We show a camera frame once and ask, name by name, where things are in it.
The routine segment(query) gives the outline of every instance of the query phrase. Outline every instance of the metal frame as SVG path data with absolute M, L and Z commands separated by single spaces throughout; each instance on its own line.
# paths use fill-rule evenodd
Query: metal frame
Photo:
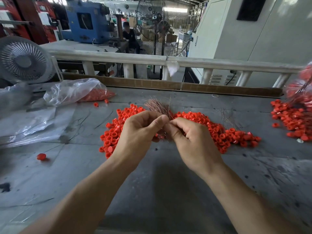
M 213 69 L 219 69 L 242 71 L 236 86 L 245 86 L 253 71 L 280 73 L 281 75 L 276 80 L 273 87 L 282 88 L 291 74 L 297 74 L 300 70 L 304 69 L 304 66 L 290 65 L 285 63 L 252 62 L 240 60 L 203 59 L 78 50 L 49 50 L 49 53 L 57 59 L 83 61 L 84 67 L 86 67 L 85 71 L 87 70 L 89 75 L 94 75 L 94 73 L 90 73 L 89 68 L 89 66 L 93 64 L 92 62 L 123 63 L 124 72 L 125 75 L 127 75 L 125 76 L 126 78 L 132 78 L 133 76 L 133 64 L 159 65 L 166 68 L 168 62 L 176 61 L 181 67 L 203 68 L 203 79 L 200 83 L 206 85 L 209 84 Z M 170 80 L 167 70 L 163 71 L 163 80 Z

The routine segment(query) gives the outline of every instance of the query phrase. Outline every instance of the railing post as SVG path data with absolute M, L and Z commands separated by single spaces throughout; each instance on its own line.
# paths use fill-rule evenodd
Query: railing post
M 213 69 L 204 68 L 204 70 L 202 71 L 202 78 L 200 80 L 200 84 L 206 84 L 206 85 L 209 84 L 212 73 L 213 73 Z
M 291 74 L 286 73 L 280 74 L 280 76 L 275 81 L 273 88 L 282 88 L 285 85 L 286 81 L 288 81 L 290 76 Z
M 93 62 L 91 61 L 82 61 L 82 66 L 87 75 L 96 75 L 93 67 Z
M 249 77 L 251 76 L 251 74 L 252 74 L 252 71 L 244 70 L 241 73 L 241 76 L 239 77 L 239 79 L 236 83 L 236 86 L 244 87 L 246 85 L 247 81 L 249 80 Z
M 124 63 L 124 77 L 133 79 L 134 72 L 133 72 L 133 64 Z
M 171 81 L 167 66 L 163 66 L 163 80 Z

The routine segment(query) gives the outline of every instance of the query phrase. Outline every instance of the red cap pile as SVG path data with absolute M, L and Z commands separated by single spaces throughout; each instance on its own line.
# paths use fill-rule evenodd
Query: red cap pile
M 106 158 L 109 158 L 115 150 L 126 119 L 142 111 L 145 111 L 145 109 L 134 104 L 130 104 L 130 108 L 116 110 L 118 118 L 113 119 L 111 123 L 107 123 L 106 127 L 109 130 L 105 131 L 104 134 L 100 136 L 100 139 L 104 143 L 103 146 L 99 148 L 99 151 L 105 152 Z
M 112 123 L 107 123 L 106 127 L 109 128 L 109 130 L 105 131 L 104 134 L 100 136 L 104 144 L 99 148 L 99 151 L 105 152 L 106 158 L 109 158 L 115 150 L 125 120 L 132 115 L 145 111 L 145 109 L 138 107 L 137 105 L 130 104 L 130 108 L 125 108 L 124 110 L 117 109 L 116 111 L 118 118 L 113 119 Z M 247 147 L 249 144 L 251 147 L 256 147 L 258 142 L 261 141 L 260 137 L 253 136 L 250 132 L 246 133 L 234 128 L 225 130 L 221 124 L 213 123 L 207 116 L 200 112 L 178 112 L 173 115 L 173 118 L 177 117 L 183 117 L 190 121 L 207 126 L 220 153 L 225 153 L 231 144 L 239 144 L 242 147 Z
M 271 102 L 274 107 L 271 112 L 273 119 L 280 119 L 287 130 L 294 132 L 288 132 L 286 135 L 293 138 L 300 138 L 303 141 L 312 140 L 312 130 L 309 130 L 312 126 L 312 118 L 308 113 L 304 113 L 303 108 L 293 108 L 288 103 L 283 103 L 277 99 Z M 279 127 L 279 123 L 273 123 L 273 127 Z
M 244 132 L 230 128 L 225 130 L 223 125 L 218 123 L 213 123 L 210 119 L 200 112 L 178 112 L 174 114 L 174 118 L 183 117 L 190 121 L 201 123 L 208 127 L 208 130 L 213 138 L 215 145 L 217 146 L 220 153 L 225 153 L 231 144 L 239 144 L 242 147 L 247 147 L 248 144 L 251 147 L 256 147 L 261 138 L 258 136 L 253 136 L 250 132 Z

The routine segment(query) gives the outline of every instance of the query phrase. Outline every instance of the white machine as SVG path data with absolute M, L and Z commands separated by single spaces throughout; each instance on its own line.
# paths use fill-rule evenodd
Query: white machine
M 188 57 L 294 65 L 311 61 L 312 0 L 266 0 L 257 21 L 237 20 L 242 3 L 210 0 L 192 35 Z M 192 69 L 201 81 L 203 69 Z M 236 85 L 240 73 L 229 85 Z M 229 70 L 214 70 L 211 83 L 224 85 L 231 76 Z M 246 86 L 272 87 L 278 77 L 253 72 Z

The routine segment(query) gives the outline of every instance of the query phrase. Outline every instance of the man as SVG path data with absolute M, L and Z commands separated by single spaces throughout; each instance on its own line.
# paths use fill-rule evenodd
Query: man
M 122 32 L 122 36 L 129 40 L 129 48 L 135 49 L 136 54 L 140 54 L 140 45 L 135 38 L 135 32 L 133 29 L 130 29 L 129 22 L 124 22 L 124 31 Z
M 205 126 L 184 118 L 169 122 L 166 115 L 144 111 L 126 120 L 117 147 L 106 162 L 47 216 L 20 234 L 94 233 L 119 187 L 157 140 L 159 130 L 173 139 L 183 162 L 209 185 L 239 234 L 300 233 L 223 162 Z

